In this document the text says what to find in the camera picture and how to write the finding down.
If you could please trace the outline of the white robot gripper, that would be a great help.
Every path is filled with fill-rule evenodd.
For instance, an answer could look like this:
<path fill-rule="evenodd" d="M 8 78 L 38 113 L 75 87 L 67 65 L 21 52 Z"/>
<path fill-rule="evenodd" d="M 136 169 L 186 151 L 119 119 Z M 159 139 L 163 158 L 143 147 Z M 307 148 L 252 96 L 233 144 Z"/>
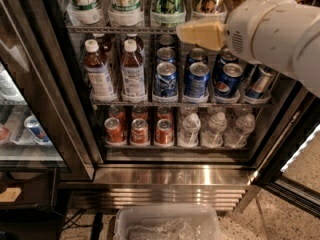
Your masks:
<path fill-rule="evenodd" d="M 319 61 L 320 8 L 295 0 L 247 0 L 227 20 L 227 46 L 235 56 L 262 64 L 315 64 Z M 178 38 L 213 51 L 226 42 L 219 21 L 189 21 L 176 27 Z"/>

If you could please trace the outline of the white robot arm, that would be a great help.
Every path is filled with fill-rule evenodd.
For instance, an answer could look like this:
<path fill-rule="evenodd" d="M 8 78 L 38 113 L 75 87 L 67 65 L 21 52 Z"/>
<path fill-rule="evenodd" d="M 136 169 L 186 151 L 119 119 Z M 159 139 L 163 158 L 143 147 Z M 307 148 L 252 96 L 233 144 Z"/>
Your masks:
<path fill-rule="evenodd" d="M 320 8 L 295 0 L 246 0 L 227 21 L 193 20 L 176 27 L 188 44 L 230 52 L 299 81 L 320 97 Z"/>

